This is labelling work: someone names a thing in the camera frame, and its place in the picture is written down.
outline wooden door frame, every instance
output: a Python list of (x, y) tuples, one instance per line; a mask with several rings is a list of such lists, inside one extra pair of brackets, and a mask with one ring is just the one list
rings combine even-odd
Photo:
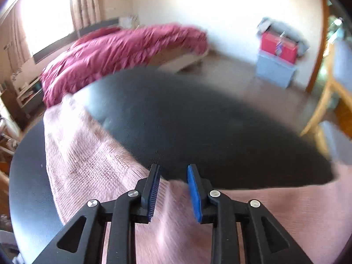
[(323, 4), (323, 30), (321, 31), (321, 41), (320, 41), (320, 48), (319, 48), (319, 52), (318, 52), (318, 57), (316, 59), (316, 63), (315, 63), (314, 69), (313, 69), (313, 73), (310, 77), (308, 86), (306, 87), (306, 92), (308, 92), (308, 93), (311, 93), (314, 88), (316, 78), (318, 77), (318, 73), (319, 73), (321, 64), (323, 62), (323, 54), (324, 54), (326, 43), (327, 43), (326, 36), (328, 34), (329, 16), (330, 16), (330, 9), (327, 4), (327, 1), (328, 0), (321, 0), (321, 2)]

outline blue box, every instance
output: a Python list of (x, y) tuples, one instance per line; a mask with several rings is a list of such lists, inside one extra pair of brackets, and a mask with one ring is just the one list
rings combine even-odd
[(297, 67), (275, 55), (260, 51), (256, 76), (277, 86), (287, 88)]

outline red box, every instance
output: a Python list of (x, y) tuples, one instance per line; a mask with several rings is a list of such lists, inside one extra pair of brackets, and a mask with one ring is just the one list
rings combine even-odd
[(262, 35), (260, 49), (264, 52), (276, 55), (289, 63), (296, 63), (297, 45), (295, 42), (287, 38), (281, 38), (266, 31)]

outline curtain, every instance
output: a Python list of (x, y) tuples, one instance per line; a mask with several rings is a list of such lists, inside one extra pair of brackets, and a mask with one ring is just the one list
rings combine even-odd
[(6, 19), (8, 19), (6, 25), (9, 35), (9, 43), (6, 50), (12, 72), (16, 72), (31, 58), (21, 18), (21, 0), (18, 0)]
[(101, 21), (98, 0), (70, 0), (75, 30)]

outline pink knitted blanket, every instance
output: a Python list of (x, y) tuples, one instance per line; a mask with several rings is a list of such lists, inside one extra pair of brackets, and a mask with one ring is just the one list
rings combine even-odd
[[(72, 96), (45, 112), (44, 125), (46, 168), (64, 224), (88, 200), (116, 199), (148, 175)], [(325, 185), (222, 192), (260, 200), (314, 263), (332, 264), (352, 234), (352, 173), (344, 165), (335, 170)], [(211, 235), (211, 225), (193, 216), (187, 185), (161, 180), (151, 223), (136, 225), (137, 263), (210, 263)]]

